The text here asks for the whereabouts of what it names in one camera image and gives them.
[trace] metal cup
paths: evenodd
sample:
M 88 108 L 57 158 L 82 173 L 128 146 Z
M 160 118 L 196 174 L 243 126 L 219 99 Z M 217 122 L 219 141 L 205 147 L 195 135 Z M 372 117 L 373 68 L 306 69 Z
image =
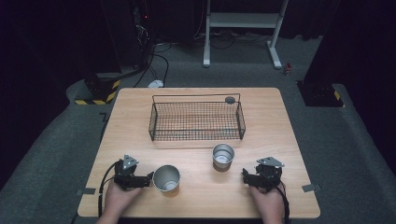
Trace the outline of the metal cup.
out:
M 218 144 L 213 148 L 213 167 L 218 171 L 230 169 L 235 153 L 227 144 Z
M 173 165 L 164 165 L 154 172 L 152 183 L 165 196 L 176 196 L 180 182 L 180 172 Z

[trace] yellow and black tape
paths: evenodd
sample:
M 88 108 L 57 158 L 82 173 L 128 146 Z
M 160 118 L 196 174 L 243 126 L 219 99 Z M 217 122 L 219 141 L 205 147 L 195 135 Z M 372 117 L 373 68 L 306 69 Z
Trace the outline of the yellow and black tape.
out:
M 103 99 L 75 99 L 77 105 L 107 105 L 110 104 L 116 96 L 117 88 L 120 85 L 120 80 L 113 83 L 111 91 Z

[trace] dark background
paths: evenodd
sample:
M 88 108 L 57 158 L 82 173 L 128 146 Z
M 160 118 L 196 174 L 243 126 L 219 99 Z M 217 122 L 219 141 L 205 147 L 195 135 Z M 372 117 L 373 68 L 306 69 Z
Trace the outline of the dark background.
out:
M 87 76 L 87 70 L 79 65 L 88 61 L 87 58 L 77 55 L 79 51 L 73 50 L 70 44 L 73 36 L 80 34 L 72 32 L 67 18 L 78 14 L 67 14 L 65 2 L 18 0 L 0 3 L 1 187 L 40 133 L 68 106 L 66 89 Z M 99 10 L 100 1 L 90 2 L 96 10 L 87 8 L 86 12 L 96 12 L 94 16 L 99 21 L 106 21 Z M 255 0 L 250 4 L 229 2 L 231 0 L 213 1 L 213 9 L 255 12 L 277 11 L 279 7 L 279 1 L 275 0 Z M 155 35 L 188 41 L 197 27 L 205 27 L 204 24 L 199 26 L 202 15 L 202 2 L 199 0 L 159 1 L 157 6 L 161 7 L 151 5 L 150 9 L 156 11 L 157 20 L 160 18 L 165 24 L 181 27 L 160 29 L 152 23 Z M 324 35 L 305 81 L 336 82 L 346 86 L 393 173 L 396 170 L 393 137 L 396 130 L 395 9 L 395 3 L 390 0 L 292 0 L 280 32 L 280 36 L 286 38 L 301 35 L 310 39 Z M 109 34 L 108 27 L 106 29 L 99 21 L 92 22 L 92 27 L 102 27 L 101 32 Z M 91 38 L 103 41 L 104 35 L 92 35 Z M 114 57 L 113 54 L 105 61 L 118 62 Z

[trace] wooden table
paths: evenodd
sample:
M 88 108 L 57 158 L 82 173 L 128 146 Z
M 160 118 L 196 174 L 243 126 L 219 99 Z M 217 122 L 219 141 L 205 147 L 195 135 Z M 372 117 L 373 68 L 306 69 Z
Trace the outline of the wooden table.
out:
M 243 140 L 151 141 L 152 95 L 219 93 L 241 94 L 247 129 Z M 227 172 L 213 168 L 212 149 L 218 143 L 227 143 L 235 150 Z M 123 159 L 124 154 L 139 160 L 136 175 L 147 175 L 164 164 L 175 165 L 181 175 L 177 196 L 165 197 L 151 184 L 144 188 L 124 217 L 260 217 L 248 186 L 243 184 L 242 168 L 255 174 L 256 160 L 266 157 L 274 157 L 285 164 L 282 180 L 290 202 L 290 217 L 315 218 L 320 214 L 315 193 L 302 189 L 311 182 L 282 97 L 275 88 L 120 90 L 86 186 L 96 191 L 82 196 L 78 208 L 80 216 L 97 217 L 101 180 L 108 167 Z

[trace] wire basket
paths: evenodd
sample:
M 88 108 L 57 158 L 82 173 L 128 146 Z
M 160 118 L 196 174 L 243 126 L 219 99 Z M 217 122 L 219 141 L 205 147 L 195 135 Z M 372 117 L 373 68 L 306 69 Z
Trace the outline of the wire basket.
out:
M 243 139 L 240 94 L 153 95 L 152 141 Z

